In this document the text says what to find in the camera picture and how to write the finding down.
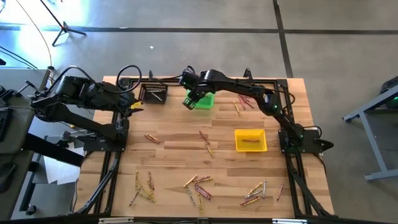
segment white paper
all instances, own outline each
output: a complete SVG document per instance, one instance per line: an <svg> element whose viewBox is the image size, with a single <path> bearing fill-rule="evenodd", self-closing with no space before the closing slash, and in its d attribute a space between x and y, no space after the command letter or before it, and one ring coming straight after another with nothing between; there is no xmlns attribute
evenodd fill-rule
<svg viewBox="0 0 398 224"><path fill-rule="evenodd" d="M73 142L69 143L69 147L67 149L80 155L83 155L84 153L82 147L75 149ZM77 180L77 178L79 178L80 167L66 164L49 157L44 157L44 162L45 171L47 173L47 181L49 184L54 181L57 181L58 185L67 184L74 182Z"/></svg>

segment gray floor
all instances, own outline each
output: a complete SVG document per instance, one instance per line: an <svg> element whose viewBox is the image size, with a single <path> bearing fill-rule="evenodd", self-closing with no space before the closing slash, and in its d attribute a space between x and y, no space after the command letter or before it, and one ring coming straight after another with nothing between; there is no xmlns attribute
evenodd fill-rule
<svg viewBox="0 0 398 224"><path fill-rule="evenodd" d="M40 5L21 2L33 19L54 25ZM52 8L75 26L276 28L272 0L56 2ZM11 1L9 5L4 12L20 10ZM397 1L280 0L279 5L286 29L398 29ZM68 12L71 7L74 16ZM0 22L30 24L25 16L10 15L2 12ZM44 32L49 43L56 34ZM314 121L322 127L324 138L335 143L324 156L335 213L345 218L397 222L398 177L366 182L363 174L378 171L370 144L361 123L341 120L397 75L397 36L289 34L286 39L294 77L305 79ZM63 35L58 43L50 48L58 71L79 65L96 80L115 75L130 63L145 72L151 69L155 75L175 75L192 65L197 70L215 68L229 76L241 76L250 67L255 77L286 77L277 34L90 32L87 37ZM34 29L2 30L0 45L36 66L49 65L45 45ZM21 66L5 58L10 66ZM61 124L43 126L35 120L30 132L43 136L64 129ZM383 154L390 159L390 168L397 168L397 152ZM72 194L72 185L37 186L32 203L40 211L34 217L66 214ZM27 216L15 211L13 218Z"/></svg>

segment tripod stand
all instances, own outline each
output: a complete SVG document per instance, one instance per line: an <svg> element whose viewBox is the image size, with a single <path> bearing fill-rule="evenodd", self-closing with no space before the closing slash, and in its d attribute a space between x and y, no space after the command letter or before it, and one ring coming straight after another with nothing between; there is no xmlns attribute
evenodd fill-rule
<svg viewBox="0 0 398 224"><path fill-rule="evenodd" d="M51 10L47 7L47 5L43 2L43 0L40 0L40 2L44 5L44 7L48 10L48 12L51 14L51 16L55 19L55 21L57 22L57 24L61 27L60 32L58 33L57 37L55 38L55 40L52 42L52 46L55 47L55 43L57 42L58 38L62 35L62 34L66 34L67 32L74 32L77 34L81 34L81 35L86 35L86 33L84 32L80 32L77 30L73 30L73 29L69 29L67 26L67 23L64 21L63 25L60 23L60 21L58 21L58 19L55 17L54 14L52 14Z"/></svg>

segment wooden tabletop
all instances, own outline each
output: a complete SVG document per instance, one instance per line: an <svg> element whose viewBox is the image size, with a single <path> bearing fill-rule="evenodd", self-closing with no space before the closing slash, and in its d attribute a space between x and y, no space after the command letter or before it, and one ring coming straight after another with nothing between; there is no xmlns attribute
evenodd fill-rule
<svg viewBox="0 0 398 224"><path fill-rule="evenodd" d="M116 77L104 77L115 83ZM289 78L289 91L295 95L294 117L303 126L313 125L304 80ZM136 96L139 88L134 90ZM215 105L210 110L188 110L182 105L185 99L182 87L169 88L165 105L144 104L144 111L130 118L130 130L126 151L122 154L118 181L113 201L112 216L130 217L239 217L239 218L288 218L294 217L285 157L280 153L277 131L279 123L264 115L258 108L243 110L237 94L219 91ZM235 111L236 101L241 117ZM94 120L110 123L112 113L96 111ZM265 129L267 152L236 152L235 129ZM212 158L199 131L209 139L214 152ZM151 134L160 144L144 137ZM78 181L79 209L98 185L104 153L95 152L81 168ZM308 188L323 207L333 213L328 183L321 162L312 154L303 154L303 164ZM135 172L139 182L147 186L150 171L155 185L155 201L138 197L129 207L135 194ZM183 186L194 175L210 175L211 182L202 187L212 194L211 200L203 199L203 214L191 203ZM266 198L247 206L240 206L244 196L264 179L267 180ZM279 187L284 184L280 200ZM197 192L190 185L194 199ZM300 208L304 211L299 192Z"/></svg>

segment yellow tray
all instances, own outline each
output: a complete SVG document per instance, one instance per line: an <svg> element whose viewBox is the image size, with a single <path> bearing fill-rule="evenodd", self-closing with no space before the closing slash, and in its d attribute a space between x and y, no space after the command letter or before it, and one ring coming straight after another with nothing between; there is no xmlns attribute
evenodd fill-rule
<svg viewBox="0 0 398 224"><path fill-rule="evenodd" d="M236 129L235 146L238 152L266 152L266 132L263 129Z"/></svg>

